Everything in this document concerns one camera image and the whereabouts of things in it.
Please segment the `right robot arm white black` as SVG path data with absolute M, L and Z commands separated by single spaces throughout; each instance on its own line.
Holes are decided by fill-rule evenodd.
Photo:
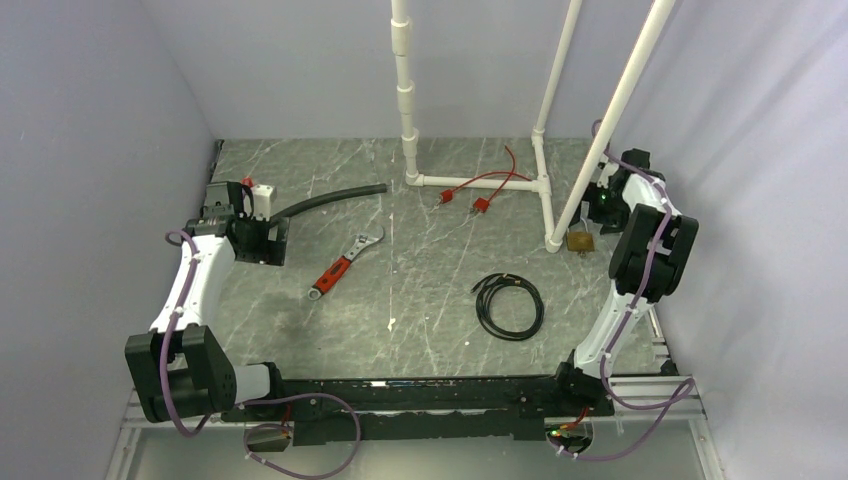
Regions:
M 675 292 L 688 262 L 699 222 L 670 201 L 662 174 L 651 170 L 650 154 L 630 149 L 614 172 L 587 187 L 589 219 L 620 238 L 608 275 L 609 294 L 588 336 L 557 372 L 551 401 L 574 415 L 606 400 L 609 376 L 624 338 L 661 298 Z

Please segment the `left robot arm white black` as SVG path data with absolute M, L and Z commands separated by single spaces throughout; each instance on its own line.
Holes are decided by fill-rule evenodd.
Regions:
M 272 420 L 287 406 L 272 362 L 236 366 L 211 329 L 223 283 L 237 255 L 224 233 L 167 232 L 181 249 L 174 283 L 147 332 L 130 336 L 124 356 L 145 418 L 197 435 L 215 414 L 248 406 Z

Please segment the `brass padlock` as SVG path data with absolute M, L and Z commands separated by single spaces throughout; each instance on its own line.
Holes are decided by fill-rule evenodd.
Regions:
M 566 247 L 570 252 L 580 255 L 595 251 L 594 237 L 586 231 L 569 231 L 565 235 Z

